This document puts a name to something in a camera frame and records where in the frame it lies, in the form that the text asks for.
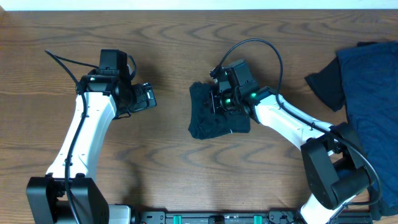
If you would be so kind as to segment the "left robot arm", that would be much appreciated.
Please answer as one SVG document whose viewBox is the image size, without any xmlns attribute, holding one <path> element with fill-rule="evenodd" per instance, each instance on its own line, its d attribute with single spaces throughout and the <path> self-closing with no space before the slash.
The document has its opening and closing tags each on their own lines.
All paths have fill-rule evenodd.
<svg viewBox="0 0 398 224">
<path fill-rule="evenodd" d="M 57 157 L 26 195 L 35 223 L 139 223 L 129 205 L 109 204 L 96 185 L 104 137 L 114 119 L 156 106 L 150 83 L 85 75 L 76 86 L 75 114 Z"/>
</svg>

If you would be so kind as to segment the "dark teal t-shirt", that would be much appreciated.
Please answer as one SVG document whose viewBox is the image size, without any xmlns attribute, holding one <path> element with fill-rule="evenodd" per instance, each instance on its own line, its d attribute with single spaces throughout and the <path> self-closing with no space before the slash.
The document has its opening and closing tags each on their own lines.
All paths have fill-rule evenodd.
<svg viewBox="0 0 398 224">
<path fill-rule="evenodd" d="M 195 82 L 189 88 L 192 114 L 188 130 L 195 139 L 212 139 L 231 133 L 249 133 L 250 120 L 244 114 L 214 113 L 210 91 L 213 85 Z"/>
</svg>

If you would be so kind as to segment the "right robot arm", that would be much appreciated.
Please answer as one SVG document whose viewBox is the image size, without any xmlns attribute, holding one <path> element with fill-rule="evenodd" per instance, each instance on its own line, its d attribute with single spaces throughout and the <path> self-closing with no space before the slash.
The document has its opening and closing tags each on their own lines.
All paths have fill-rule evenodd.
<svg viewBox="0 0 398 224">
<path fill-rule="evenodd" d="M 299 210 L 302 223 L 333 223 L 352 199 L 377 181 L 353 128 L 334 126 L 300 111 L 277 91 L 261 88 L 244 61 L 210 72 L 214 113 L 245 114 L 278 132 L 302 155 L 311 196 Z"/>
</svg>

